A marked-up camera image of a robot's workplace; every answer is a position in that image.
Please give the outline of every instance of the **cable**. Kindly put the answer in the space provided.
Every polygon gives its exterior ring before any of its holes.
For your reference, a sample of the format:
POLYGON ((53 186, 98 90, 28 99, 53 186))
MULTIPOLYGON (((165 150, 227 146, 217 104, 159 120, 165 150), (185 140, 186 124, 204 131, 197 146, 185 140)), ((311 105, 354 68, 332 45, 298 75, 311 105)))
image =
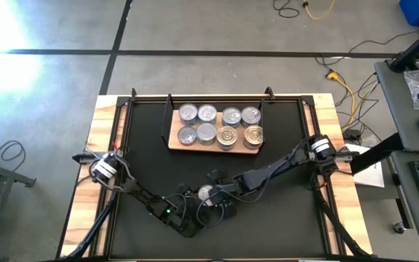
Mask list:
POLYGON ((358 112, 358 118, 357 119, 355 119, 355 120, 353 120, 352 121, 352 123, 350 123, 350 126, 348 126, 348 128, 347 129, 351 129, 351 128, 354 128, 357 124, 359 124, 359 120, 364 116, 364 115, 366 115, 374 106, 376 106, 378 103, 379 103, 379 99, 369 99, 368 97, 375 91, 375 89, 376 89, 376 87, 377 87, 377 85, 378 85, 378 83, 377 83, 377 81, 374 81, 373 83, 376 83, 376 85, 374 86, 374 88, 371 90, 371 92, 369 93, 369 95, 366 97, 366 98, 364 98, 364 101, 372 101, 372 102, 374 102, 363 114, 362 114, 362 107, 363 107, 363 105, 364 105, 364 102, 363 102, 363 104, 360 106, 360 109, 359 109, 359 112, 358 112))
POLYGON ((352 114, 350 115, 350 119, 348 120, 348 122, 345 124, 345 126, 344 127, 342 127, 341 128, 341 130, 342 130, 342 132, 344 132, 345 130, 347 130, 347 127, 348 126, 350 126, 350 124, 352 123, 352 121, 354 120, 354 118, 355 118, 355 114, 356 114, 356 112, 358 111, 358 110, 362 110, 362 106, 364 105, 364 102, 367 100, 367 98, 368 98, 368 96, 370 95, 370 93, 372 92, 372 91, 374 91, 375 90, 375 88, 377 87, 377 85, 378 85, 378 83, 376 82, 376 84, 372 87, 372 88, 370 88, 365 94, 364 94, 364 97, 362 98, 362 97, 360 97, 362 100, 360 100, 360 103, 358 104, 358 106, 352 111, 352 114))
MULTIPOLYGON (((345 113, 345 112, 341 112, 341 111, 337 111, 337 113, 338 114, 345 114, 346 116, 350 116, 350 114, 347 114, 347 113, 345 113)), ((364 126, 364 127, 366 127, 369 131, 371 131, 371 133, 373 133, 373 135, 375 135, 376 136, 376 138, 378 138, 378 140, 380 141, 380 142, 383 142, 383 140, 375 133, 375 131, 373 131, 370 127, 368 127, 362 120, 359 120, 359 122, 360 123, 362 123, 362 125, 364 126)))
POLYGON ((14 160, 14 159, 16 159, 16 158, 18 158, 20 155, 23 155, 23 157, 22 157, 22 160, 20 161, 20 163, 12 170, 13 172, 15 171, 15 170, 17 170, 22 164, 23 164, 23 162, 25 161, 25 157, 26 157, 26 153, 25 153, 25 148, 22 146, 22 143, 20 143, 19 141, 17 141, 17 140, 10 140, 10 141, 7 141, 6 143, 4 143, 1 147, 0 147, 0 151, 2 150, 4 148, 4 150, 2 151, 2 153, 1 153, 1 156, 0 156, 0 159, 2 160, 2 161, 5 161, 5 162, 8 162, 8 161, 12 161, 12 160, 14 160), (17 154, 15 154, 15 156, 12 156, 12 157, 9 157, 9 158, 6 158, 6 157, 4 157, 4 155, 6 154, 6 152, 7 152, 7 150, 9 150, 9 148, 11 148, 11 147, 13 147, 13 146, 19 146, 20 147, 20 151, 17 153, 17 154))
POLYGON ((222 192, 222 191, 218 191, 218 192, 216 192, 216 193, 214 193, 214 194, 211 194, 210 196, 208 196, 204 201, 201 201, 201 203, 198 205, 198 207, 196 208, 196 214, 195 214, 195 217, 196 217, 196 220, 198 221, 198 223, 200 223, 201 225, 203 225, 204 227, 207 227, 207 228, 209 228, 209 227, 213 227, 213 226, 217 226, 219 223, 221 223, 221 221, 224 219, 224 213, 225 213, 225 208, 224 208, 224 205, 219 205, 220 206, 220 208, 221 208, 221 216, 219 217, 219 220, 215 223, 215 224, 213 224, 213 225, 208 225, 208 224, 206 224, 206 223, 203 223, 202 221, 201 221, 201 219, 200 219, 200 208, 201 208, 201 206, 204 204, 204 203, 206 203, 206 201, 207 200, 209 200, 210 198, 212 198, 212 197, 215 197, 217 194, 219 194, 220 192, 222 192))
MULTIPOLYGON (((352 53, 356 48, 358 48, 359 46, 361 46, 362 44, 366 44, 366 43, 373 43, 373 44, 380 44, 380 45, 387 45, 388 43, 390 43, 391 41, 393 41, 394 39, 396 39, 396 38, 398 38, 398 37, 400 37, 400 36, 406 36, 406 35, 409 35, 409 34, 411 34, 411 33, 417 33, 417 32, 419 32, 419 30, 416 30, 416 31, 411 31, 411 32, 408 32, 408 33, 401 33, 401 34, 398 34, 398 35, 396 35, 396 36, 393 36, 392 38, 390 38, 388 41, 385 41, 385 42, 378 42, 378 41, 374 41, 374 40, 365 40, 365 41, 362 41, 362 42, 360 42, 359 44, 357 44, 356 46, 354 46, 354 47, 352 47, 352 48, 350 48, 350 50, 348 51, 348 53, 350 54, 350 53, 352 53)), ((329 66, 332 66, 332 65, 335 65, 336 63, 339 63, 342 59, 344 59, 344 58, 346 58, 346 57, 341 57, 341 58, 338 58, 336 61, 334 61, 334 62, 330 62, 330 63, 326 63, 326 61, 325 61, 325 59, 324 59, 324 57, 323 57, 323 55, 321 54, 321 53, 318 53, 317 54, 318 56, 316 56, 315 58, 314 58, 314 60, 319 64, 319 65, 321 65, 321 66, 324 66, 324 67, 326 67, 326 68, 328 68, 328 69, 331 69, 329 66)))
POLYGON ((283 4, 283 5, 281 6, 281 8, 276 8, 276 1, 279 1, 279 0, 273 0, 273 8, 274 8, 274 10, 276 10, 276 11, 277 11, 277 14, 278 14, 280 17, 283 17, 283 18, 295 18, 295 17, 297 17, 297 16, 300 14, 300 11, 298 11, 297 9, 292 8, 292 7, 287 7, 287 5, 288 5, 288 4, 290 4, 290 1, 291 1, 291 0, 287 0, 287 2, 286 2, 285 4, 283 4), (295 14, 294 14, 294 15, 283 15, 283 14, 282 14, 282 11, 284 11, 284 10, 291 10, 291 11, 293 11, 295 14))
POLYGON ((77 182, 76 186, 80 185, 80 183, 84 182, 84 181, 85 181, 85 180, 87 180, 88 178, 91 178, 91 177, 90 177, 90 175, 88 175, 88 176, 86 176, 86 177, 82 178, 81 180, 79 180, 79 181, 77 182))
POLYGON ((331 5, 329 6, 329 9, 320 17, 314 17, 311 13, 310 10, 308 9, 308 2, 306 0, 303 0, 303 7, 305 7, 306 13, 308 14, 309 17, 311 17, 311 19, 313 20, 321 20, 323 18, 325 18, 332 10, 332 7, 334 6, 335 0, 332 0, 331 5))

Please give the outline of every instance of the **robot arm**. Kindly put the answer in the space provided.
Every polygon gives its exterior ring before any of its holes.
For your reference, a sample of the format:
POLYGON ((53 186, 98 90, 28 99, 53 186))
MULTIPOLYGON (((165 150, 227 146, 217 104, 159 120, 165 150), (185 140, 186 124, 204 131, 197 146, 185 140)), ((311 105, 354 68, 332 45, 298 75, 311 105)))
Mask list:
POLYGON ((150 214, 162 223, 171 226, 184 237, 192 237, 207 227, 208 212, 214 207, 221 209, 222 218, 236 214, 233 200, 255 202, 261 196, 268 180, 302 164, 314 164, 316 173, 327 175, 337 169, 335 150, 329 138, 316 135, 301 141, 289 154, 259 170, 248 170, 229 178, 223 171, 214 170, 208 177, 210 183, 197 190, 180 185, 178 191, 171 196, 159 196, 151 193, 134 178, 128 164, 122 159, 122 152, 108 152, 92 164, 90 175, 94 182, 101 183, 107 189, 133 196, 145 205, 150 214), (127 173, 121 186, 108 184, 117 172, 127 173), (256 194, 256 200, 244 200, 256 194))

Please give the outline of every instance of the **silver can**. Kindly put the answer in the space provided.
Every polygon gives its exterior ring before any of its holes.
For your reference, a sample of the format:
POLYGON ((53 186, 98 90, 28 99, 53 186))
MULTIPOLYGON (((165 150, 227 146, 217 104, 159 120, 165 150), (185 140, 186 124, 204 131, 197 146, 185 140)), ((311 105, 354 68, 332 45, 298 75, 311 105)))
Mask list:
POLYGON ((226 108, 223 111, 223 126, 236 128, 240 125, 242 114, 240 110, 234 107, 226 108))
POLYGON ((242 110, 242 121, 243 127, 247 128, 251 125, 258 125, 261 120, 261 112, 254 106, 247 106, 242 110))
POLYGON ((198 108, 198 119, 201 124, 214 124, 216 123, 217 113, 216 107, 206 104, 198 108))
POLYGON ((218 146, 224 151, 229 151, 234 148, 236 145, 237 137, 237 130, 229 126, 221 127, 218 129, 218 133, 216 134, 218 146))
POLYGON ((186 103, 179 107, 180 121, 186 126, 192 126, 198 121, 198 109, 194 104, 186 103))
POLYGON ((182 127, 177 133, 179 142, 184 146, 191 146, 196 141, 196 131, 193 127, 182 127))
POLYGON ((196 130, 196 139, 203 146, 211 146, 216 141, 216 127, 212 124, 202 124, 196 130))
POLYGON ((244 146, 248 149, 255 150, 260 148, 263 143, 263 128, 252 125, 246 128, 244 132, 244 146))

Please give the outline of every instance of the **desk leg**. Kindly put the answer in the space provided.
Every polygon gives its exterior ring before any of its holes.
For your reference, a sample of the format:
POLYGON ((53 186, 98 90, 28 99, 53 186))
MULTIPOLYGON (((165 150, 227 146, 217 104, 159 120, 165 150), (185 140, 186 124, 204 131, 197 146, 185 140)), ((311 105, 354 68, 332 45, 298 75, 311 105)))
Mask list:
POLYGON ((403 150, 402 141, 400 140, 399 133, 395 133, 386 138, 383 142, 372 147, 370 150, 364 152, 359 156, 355 156, 350 167, 353 174, 367 169, 372 164, 379 162, 389 156, 392 151, 403 150))
POLYGON ((6 170, 0 167, 0 176, 5 178, 12 178, 16 182, 24 183, 27 187, 32 187, 35 185, 36 179, 27 178, 24 175, 21 175, 17 172, 6 170))

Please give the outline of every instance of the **wheel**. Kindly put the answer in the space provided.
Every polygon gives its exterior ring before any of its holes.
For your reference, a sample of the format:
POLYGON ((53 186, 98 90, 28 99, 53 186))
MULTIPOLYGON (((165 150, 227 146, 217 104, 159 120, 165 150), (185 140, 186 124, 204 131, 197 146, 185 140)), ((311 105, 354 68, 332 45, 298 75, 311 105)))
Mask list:
POLYGON ((403 234, 405 232, 405 230, 407 230, 404 226, 403 222, 399 222, 394 224, 394 231, 398 234, 403 234))

